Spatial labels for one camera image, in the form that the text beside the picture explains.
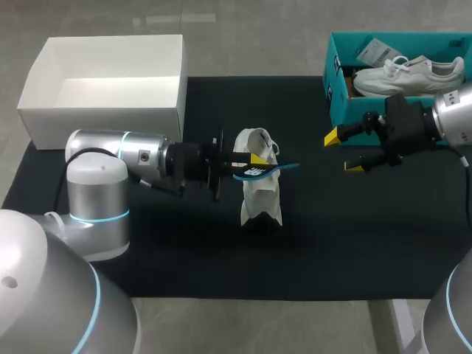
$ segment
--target open box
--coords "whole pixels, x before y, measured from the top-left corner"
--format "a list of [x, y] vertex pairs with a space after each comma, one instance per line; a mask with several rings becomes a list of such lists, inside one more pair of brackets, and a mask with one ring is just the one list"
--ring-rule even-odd
[[[357, 59], [359, 52], [372, 39], [377, 38], [410, 59], [420, 55], [432, 61], [451, 62], [464, 58], [465, 79], [472, 79], [472, 33], [440, 32], [333, 32], [331, 33], [323, 84], [330, 107], [333, 127], [362, 120], [364, 113], [377, 111], [385, 114], [382, 97], [357, 97], [352, 90], [351, 75], [354, 69], [365, 69], [366, 64]], [[407, 101], [421, 101], [431, 107], [434, 97], [407, 97]], [[363, 133], [345, 142], [346, 145], [378, 145], [375, 134]]]
[[181, 141], [187, 93], [182, 35], [50, 38], [18, 112], [39, 150], [81, 128], [160, 133]]

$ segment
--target white sneaker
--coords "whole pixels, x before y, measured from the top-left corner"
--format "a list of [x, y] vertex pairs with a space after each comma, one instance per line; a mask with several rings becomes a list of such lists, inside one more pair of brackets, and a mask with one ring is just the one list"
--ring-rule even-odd
[[[400, 59], [406, 62], [397, 64]], [[399, 55], [385, 60], [383, 68], [356, 72], [353, 85], [364, 96], [429, 96], [457, 89], [464, 82], [464, 75], [461, 57], [452, 63], [435, 63], [422, 55], [413, 60]]]
[[[279, 154], [279, 146], [271, 139], [266, 129], [244, 129], [237, 136], [233, 151], [253, 153], [269, 164], [277, 164], [276, 155]], [[264, 212], [276, 220], [280, 226], [282, 225], [279, 176], [280, 171], [276, 171], [258, 181], [243, 181], [244, 201], [241, 207], [241, 225]]]

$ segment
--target black cable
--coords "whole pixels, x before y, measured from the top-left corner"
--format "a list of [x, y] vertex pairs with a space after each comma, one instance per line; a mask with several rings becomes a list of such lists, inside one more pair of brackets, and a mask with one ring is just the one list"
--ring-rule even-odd
[[465, 217], [467, 218], [467, 225], [469, 229], [472, 230], [472, 222], [471, 222], [471, 211], [470, 211], [470, 204], [471, 204], [471, 168], [467, 159], [465, 158], [464, 154], [461, 153], [454, 147], [441, 145], [440, 149], [448, 149], [452, 153], [455, 153], [462, 162], [462, 166], [465, 169]]
[[67, 167], [69, 164], [74, 161], [77, 157], [82, 155], [83, 153], [104, 153], [105, 155], [112, 156], [112, 157], [117, 157], [114, 153], [111, 153], [108, 150], [102, 149], [101, 147], [87, 147], [85, 149], [82, 149], [78, 152], [76, 152], [74, 155], [70, 157], [70, 159], [67, 161], [66, 166], [64, 166], [64, 169], [60, 175], [59, 183], [56, 188], [56, 193], [54, 197], [54, 204], [52, 205], [52, 211], [53, 212], [58, 212], [58, 205], [59, 205], [59, 198], [60, 198], [60, 191], [62, 190], [62, 185], [64, 184], [64, 179], [66, 179], [67, 175]]

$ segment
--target shoe tag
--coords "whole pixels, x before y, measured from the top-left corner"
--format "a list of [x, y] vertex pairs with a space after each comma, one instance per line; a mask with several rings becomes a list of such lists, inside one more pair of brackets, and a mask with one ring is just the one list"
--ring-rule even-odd
[[374, 68], [380, 68], [384, 66], [385, 60], [391, 60], [397, 55], [401, 55], [395, 48], [387, 46], [377, 38], [373, 38], [363, 50], [358, 49], [356, 54], [358, 54], [359, 61]]

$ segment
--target tile floor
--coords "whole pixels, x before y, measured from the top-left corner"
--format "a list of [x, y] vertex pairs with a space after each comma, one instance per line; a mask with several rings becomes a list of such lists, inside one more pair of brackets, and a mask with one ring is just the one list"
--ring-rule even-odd
[[[470, 31], [471, 13], [468, 0], [0, 0], [0, 201], [29, 141], [15, 107], [49, 36], [183, 33], [193, 76], [318, 75], [330, 31]], [[391, 353], [366, 302], [135, 301], [145, 354]], [[410, 302], [416, 327], [426, 303]]]

